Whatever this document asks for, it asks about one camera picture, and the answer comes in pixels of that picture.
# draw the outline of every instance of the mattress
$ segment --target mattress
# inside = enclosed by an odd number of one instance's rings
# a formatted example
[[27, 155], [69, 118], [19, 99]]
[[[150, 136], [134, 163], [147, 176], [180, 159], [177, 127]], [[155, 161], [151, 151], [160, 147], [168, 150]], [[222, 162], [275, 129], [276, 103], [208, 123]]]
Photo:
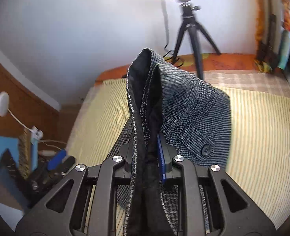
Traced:
[[[226, 172], [278, 228], [290, 214], [290, 87], [282, 75], [254, 71], [204, 75], [231, 99]], [[93, 87], [72, 129], [68, 154], [77, 163], [101, 164], [128, 118], [125, 79]], [[122, 235], [123, 219], [124, 210], [117, 205], [117, 235]]]

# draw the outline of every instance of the tripod knob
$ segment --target tripod knob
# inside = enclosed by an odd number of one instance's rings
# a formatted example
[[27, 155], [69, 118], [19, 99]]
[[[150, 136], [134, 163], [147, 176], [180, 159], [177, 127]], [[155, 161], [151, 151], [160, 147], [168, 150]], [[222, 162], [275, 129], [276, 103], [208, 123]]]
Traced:
[[192, 11], [198, 11], [201, 9], [201, 6], [194, 6], [192, 7]]

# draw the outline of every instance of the white oval object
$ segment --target white oval object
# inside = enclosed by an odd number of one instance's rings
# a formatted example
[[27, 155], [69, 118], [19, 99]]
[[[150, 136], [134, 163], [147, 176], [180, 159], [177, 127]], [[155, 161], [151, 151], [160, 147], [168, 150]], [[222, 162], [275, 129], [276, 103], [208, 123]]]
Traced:
[[4, 117], [7, 114], [9, 107], [9, 95], [7, 92], [0, 93], [0, 116]]

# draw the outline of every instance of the button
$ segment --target button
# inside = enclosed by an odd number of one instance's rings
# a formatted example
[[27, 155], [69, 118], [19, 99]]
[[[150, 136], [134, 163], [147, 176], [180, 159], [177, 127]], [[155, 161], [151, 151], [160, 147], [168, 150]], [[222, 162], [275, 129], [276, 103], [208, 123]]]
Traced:
[[201, 151], [201, 154], [206, 157], [210, 154], [210, 151], [211, 151], [211, 146], [210, 145], [205, 145], [203, 146], [202, 148], [202, 151]]

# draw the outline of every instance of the houndstooth fabric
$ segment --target houndstooth fabric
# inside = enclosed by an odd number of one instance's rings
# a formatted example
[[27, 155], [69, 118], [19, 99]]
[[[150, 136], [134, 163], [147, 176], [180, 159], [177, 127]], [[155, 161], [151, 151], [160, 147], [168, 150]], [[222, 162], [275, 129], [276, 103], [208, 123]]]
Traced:
[[[193, 163], [210, 166], [218, 164], [222, 168], [226, 167], [231, 135], [230, 101], [228, 95], [223, 91], [212, 87], [189, 72], [183, 71], [164, 61], [164, 59], [151, 49], [145, 49], [151, 54], [151, 64], [148, 78], [142, 95], [140, 114], [142, 118], [145, 145], [147, 148], [150, 139], [150, 130], [146, 121], [147, 101], [150, 95], [150, 85], [153, 80], [155, 70], [159, 70], [160, 83], [162, 87], [162, 113], [163, 132], [166, 142], [175, 146], [178, 153]], [[127, 78], [127, 94], [130, 101], [128, 88], [129, 74]], [[109, 157], [119, 152], [119, 147], [123, 143], [128, 143], [132, 127], [135, 125], [134, 108], [131, 102], [129, 110], [131, 113], [131, 123], [126, 123], [121, 135], [112, 148]], [[127, 188], [118, 189], [118, 202], [125, 207], [127, 203], [126, 217], [124, 222], [124, 234], [129, 219], [131, 201], [133, 198], [133, 184], [137, 172], [136, 156], [136, 129], [133, 130], [133, 172], [130, 191]], [[211, 152], [207, 157], [201, 154], [205, 145], [209, 145]], [[206, 204], [203, 199], [205, 226], [208, 228]], [[177, 232], [177, 187], [165, 189], [161, 185], [161, 204], [165, 211], [166, 218], [173, 231]]]

